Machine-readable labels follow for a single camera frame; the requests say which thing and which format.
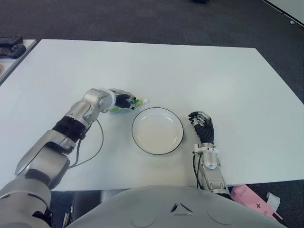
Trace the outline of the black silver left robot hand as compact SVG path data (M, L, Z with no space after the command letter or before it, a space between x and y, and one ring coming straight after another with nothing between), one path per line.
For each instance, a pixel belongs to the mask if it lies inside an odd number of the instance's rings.
M131 109L131 110L135 109L133 100L135 100L136 97L133 94L120 89L110 89L110 90L114 93L116 98L115 106L125 109Z

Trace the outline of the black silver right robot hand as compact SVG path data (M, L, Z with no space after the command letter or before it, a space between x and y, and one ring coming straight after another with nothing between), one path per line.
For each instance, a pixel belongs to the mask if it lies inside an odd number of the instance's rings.
M211 117L203 111L195 111L188 115L201 143L214 144L214 127Z

